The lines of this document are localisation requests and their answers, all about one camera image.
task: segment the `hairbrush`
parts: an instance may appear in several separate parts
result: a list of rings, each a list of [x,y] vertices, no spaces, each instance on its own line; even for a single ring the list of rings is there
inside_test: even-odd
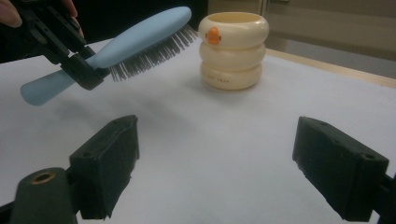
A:
[[[66,61],[61,65],[63,70],[22,85],[21,96],[30,105],[43,105],[75,82],[92,90],[109,73],[117,81],[144,72],[176,56],[194,41],[196,32],[187,24],[190,18],[188,7],[158,13],[118,35],[96,54],[85,57],[84,62],[81,57],[75,60],[77,63]]]

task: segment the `hairbrush handle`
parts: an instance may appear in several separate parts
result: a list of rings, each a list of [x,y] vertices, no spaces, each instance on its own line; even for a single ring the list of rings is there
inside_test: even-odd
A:
[[[75,82],[64,70],[59,70],[22,85],[21,96],[29,105],[43,105]]]
[[[87,59],[92,68],[108,68],[171,36],[191,18],[188,7],[175,7],[129,28]],[[64,70],[21,86],[21,96],[30,105],[43,105],[75,81]]]

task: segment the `light blue hairbrush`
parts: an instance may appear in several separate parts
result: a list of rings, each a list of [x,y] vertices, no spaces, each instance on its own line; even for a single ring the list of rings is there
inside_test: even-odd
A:
[[[196,37],[187,25],[188,7],[175,7],[129,28],[106,44],[86,62],[93,69],[110,68],[114,80],[133,77],[176,56]],[[21,86],[21,96],[30,105],[43,105],[73,85],[64,70]]]

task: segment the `screw hole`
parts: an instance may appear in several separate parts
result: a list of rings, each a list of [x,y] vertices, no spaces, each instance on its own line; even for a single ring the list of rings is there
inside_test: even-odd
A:
[[[92,154],[91,154],[91,152],[84,152],[84,153],[82,153],[82,156],[83,157],[90,157]]]
[[[365,157],[366,159],[369,159],[369,160],[375,159],[375,156],[370,155],[370,154],[363,154],[363,157]]]
[[[46,172],[37,175],[33,180],[32,184],[38,185],[38,184],[44,184],[46,182],[49,182],[53,177],[55,177],[55,173],[52,172]]]

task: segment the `black robotic claw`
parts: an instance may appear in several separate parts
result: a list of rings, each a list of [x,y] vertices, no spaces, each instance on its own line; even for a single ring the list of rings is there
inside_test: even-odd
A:
[[[92,90],[110,72],[92,69],[85,59],[95,53],[86,47],[78,33],[79,25],[69,16],[60,0],[11,0],[22,18],[22,26],[11,28],[0,24],[0,63],[44,55],[78,85]],[[70,51],[75,52],[69,58]]]
[[[26,176],[13,203],[0,207],[0,223],[71,224],[76,213],[103,219],[111,213],[139,159],[137,117],[115,119],[70,156],[70,167]]]
[[[329,205],[347,221],[396,223],[396,180],[389,160],[352,137],[317,120],[299,119],[293,159]]]

